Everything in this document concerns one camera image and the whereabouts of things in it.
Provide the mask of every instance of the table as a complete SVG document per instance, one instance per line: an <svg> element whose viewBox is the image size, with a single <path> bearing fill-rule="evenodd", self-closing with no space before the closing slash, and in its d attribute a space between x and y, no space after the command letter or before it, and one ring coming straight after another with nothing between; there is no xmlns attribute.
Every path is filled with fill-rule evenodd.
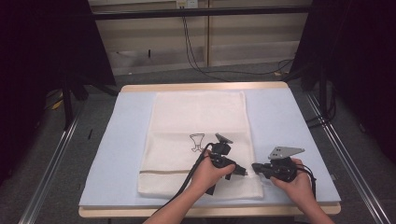
<svg viewBox="0 0 396 224"><path fill-rule="evenodd" d="M289 87L287 86L286 83L284 82L235 82L235 83L189 83L189 84L161 84L161 85L129 85L125 86L122 88L121 93L127 93L127 92L155 92L155 91L232 91L232 90L245 90L245 91L254 91L254 90L274 90L277 93L285 93L288 100L289 104L291 103L291 110L294 111L294 114L297 114L297 120L300 122L302 121L304 123L304 120L302 119L301 112L299 111L298 107L294 105L292 102L295 103L292 94L289 90ZM106 132L110 132L111 127L107 127ZM252 138L253 138L253 145L258 144L257 142L260 140L257 139L257 132L252 132ZM310 142L312 139L312 136L310 136L310 133L308 134L305 132L304 137L308 140L307 142ZM315 172L316 170L323 169L324 162L321 160L320 155L317 153L318 149L314 148L310 152L311 154L308 154L306 158L304 158L304 154L302 154L303 161L309 160L309 157L316 157L315 164L313 166L317 166L317 169L314 169L313 171ZM87 190L87 193L84 190L84 193L86 194L91 194L92 193L97 193L97 189L95 188L100 188L98 187L97 183L93 181L92 179L95 179L95 174L92 174L93 172L90 172L90 176L87 179L87 186L85 190ZM321 182L329 182L330 176L320 176L318 177L318 185L317 185L317 192L320 194L320 188L325 188L324 186L321 186ZM329 191L330 194L333 194L332 198L326 198L323 194L323 197L321 195L318 195L318 201L319 204L321 205L322 209L329 215L334 215L338 214L341 211L341 206L340 206L340 199L338 196L338 193L335 190L335 187L329 186L330 190L326 189L326 191ZM269 203L254 203L254 202L242 202L242 203L212 203L212 204L197 204L195 205L186 215L186 217L241 217L241 216L294 216L294 215L300 215L301 212L298 210L298 208L293 205L292 203L288 203L286 201L277 203L276 202L276 197L284 197L281 195L282 192L279 191L274 191L272 189L271 195L267 195L269 198ZM160 206L158 205L153 205L150 204L152 202L148 202L146 204L127 204L123 202L115 202L112 204L108 205L102 205L99 203L89 203L90 197L86 196L83 194L81 197L81 202L80 202L80 207L79 207L79 214L82 217L149 217L154 211L157 210L157 208Z"/></svg>

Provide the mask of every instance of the hand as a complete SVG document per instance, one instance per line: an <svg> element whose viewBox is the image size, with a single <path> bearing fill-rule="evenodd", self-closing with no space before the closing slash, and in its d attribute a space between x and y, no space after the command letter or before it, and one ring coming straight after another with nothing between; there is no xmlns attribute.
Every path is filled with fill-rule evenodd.
<svg viewBox="0 0 396 224"><path fill-rule="evenodd" d="M230 174L235 169L234 164L223 168L215 167L209 158L209 153L210 151L207 150L205 158L196 169L189 186L189 188L195 188L195 190L202 192L202 194L204 194L207 189L214 186L222 176Z"/></svg>
<svg viewBox="0 0 396 224"><path fill-rule="evenodd" d="M298 159L292 158L291 160L297 165L303 165L302 161ZM311 182L309 180L309 176L302 171L297 171L297 176L290 183L276 179L273 176L271 176L271 181L276 186L283 189L288 194L290 199L299 206L302 204L316 202L311 189Z"/></svg>

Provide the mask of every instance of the person's right hand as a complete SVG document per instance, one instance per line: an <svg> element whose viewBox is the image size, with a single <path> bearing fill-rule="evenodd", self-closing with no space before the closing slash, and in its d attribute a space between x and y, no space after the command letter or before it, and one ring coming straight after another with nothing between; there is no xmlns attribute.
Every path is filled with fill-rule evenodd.
<svg viewBox="0 0 396 224"><path fill-rule="evenodd" d="M297 165L300 164L300 167L303 168L302 161L298 159L291 159ZM279 180L273 176L271 176L271 181L279 188L283 189L290 199L296 203L299 207L303 204L316 202L314 193L312 192L311 182L309 180L308 174L303 171L297 171L297 176L290 183Z"/></svg>

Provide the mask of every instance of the towel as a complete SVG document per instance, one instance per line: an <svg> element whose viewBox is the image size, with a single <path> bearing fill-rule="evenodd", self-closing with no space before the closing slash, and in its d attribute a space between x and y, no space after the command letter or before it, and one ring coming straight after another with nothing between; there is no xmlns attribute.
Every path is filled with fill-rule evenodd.
<svg viewBox="0 0 396 224"><path fill-rule="evenodd" d="M263 195L255 162L242 91L159 92L154 101L138 192L145 197L171 198L215 133L233 141L227 158L247 169L247 175L222 178L213 199L256 199Z"/></svg>

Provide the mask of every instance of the person's left hand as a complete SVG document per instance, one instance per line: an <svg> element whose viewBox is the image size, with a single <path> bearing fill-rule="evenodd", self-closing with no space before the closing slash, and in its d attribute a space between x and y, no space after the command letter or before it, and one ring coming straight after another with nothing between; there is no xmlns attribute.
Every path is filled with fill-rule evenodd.
<svg viewBox="0 0 396 224"><path fill-rule="evenodd" d="M210 151L207 150L205 153L205 158L201 161L198 168L196 169L189 186L189 188L199 190L203 194L207 189L214 186L222 176L230 174L235 169L234 164L223 168L215 167L209 158L209 153Z"/></svg>

